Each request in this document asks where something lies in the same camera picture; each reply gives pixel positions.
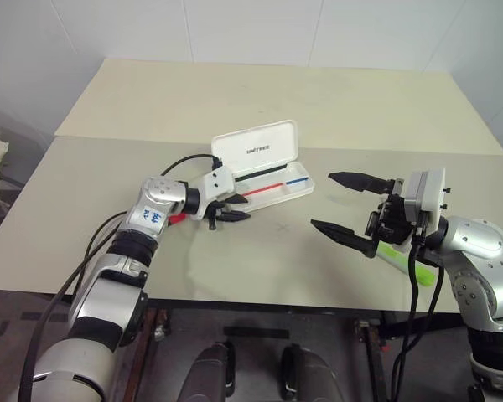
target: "white sticker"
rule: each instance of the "white sticker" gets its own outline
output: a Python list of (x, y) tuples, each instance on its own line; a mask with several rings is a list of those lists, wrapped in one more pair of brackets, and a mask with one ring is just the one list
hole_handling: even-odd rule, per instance
[(152, 229), (160, 233), (164, 225), (164, 220), (166, 220), (166, 215), (146, 205), (140, 211), (139, 216), (136, 216), (134, 220), (134, 224), (140, 224), (144, 228)]

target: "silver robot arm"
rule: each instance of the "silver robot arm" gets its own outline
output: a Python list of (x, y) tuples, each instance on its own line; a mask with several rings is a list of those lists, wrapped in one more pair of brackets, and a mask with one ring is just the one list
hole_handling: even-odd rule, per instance
[(32, 400), (107, 400), (116, 350), (132, 342), (140, 329), (148, 302), (143, 286), (169, 216), (186, 213), (202, 219), (210, 203), (233, 192), (225, 166), (190, 187), (162, 176), (143, 183), (138, 201), (73, 301), (66, 339), (39, 358)]
[(401, 250), (410, 242), (421, 245), (417, 259), (448, 272), (468, 327), (469, 360), (482, 386), (473, 400), (485, 400), (495, 391), (498, 396), (492, 395), (491, 400), (503, 400), (503, 231), (485, 220), (440, 216), (447, 208), (443, 196), (450, 191), (444, 188), (444, 169), (414, 173), (403, 195), (402, 179), (347, 172), (329, 177), (356, 191), (384, 194), (385, 199), (371, 212), (365, 238), (337, 224), (311, 223), (333, 241), (371, 258), (380, 241)]

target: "red object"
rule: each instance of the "red object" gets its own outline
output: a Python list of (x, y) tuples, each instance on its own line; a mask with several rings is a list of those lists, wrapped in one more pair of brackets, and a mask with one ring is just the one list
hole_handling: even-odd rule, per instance
[(186, 214), (178, 214), (178, 215), (170, 216), (168, 220), (169, 220), (170, 224), (178, 224), (179, 222), (182, 222), (185, 219), (186, 219)]
[(281, 186), (283, 186), (283, 183), (276, 183), (276, 184), (272, 184), (270, 186), (259, 188), (258, 190), (248, 191), (247, 193), (241, 194), (241, 196), (246, 197), (247, 195), (261, 193), (263, 191), (267, 191), (267, 190), (270, 190), (272, 188), (281, 187)]

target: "white table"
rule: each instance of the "white table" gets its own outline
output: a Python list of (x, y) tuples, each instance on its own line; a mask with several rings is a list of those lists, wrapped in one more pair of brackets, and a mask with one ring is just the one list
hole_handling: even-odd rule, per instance
[[(128, 208), (145, 177), (208, 151), (214, 135), (288, 118), (299, 124), (314, 193), (214, 233), (205, 222), (170, 227), (151, 265), (150, 297), (407, 310), (404, 274), (309, 223), (362, 233), (377, 205), (329, 172), (395, 178), (445, 166), (448, 213), (503, 228), (503, 151), (448, 75), (106, 60), (0, 228), (0, 289), (55, 292), (92, 230)], [(172, 177), (208, 168), (189, 162)], [(449, 286), (437, 311), (458, 311)]]

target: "green object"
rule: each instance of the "green object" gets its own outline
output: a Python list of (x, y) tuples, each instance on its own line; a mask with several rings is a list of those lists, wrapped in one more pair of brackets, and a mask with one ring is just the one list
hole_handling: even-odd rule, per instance
[[(408, 257), (406, 254), (393, 249), (386, 243), (380, 242), (378, 243), (376, 255), (408, 275)], [(416, 262), (416, 278), (417, 283), (421, 286), (432, 286), (436, 279), (436, 274), (430, 271), (426, 265)]]

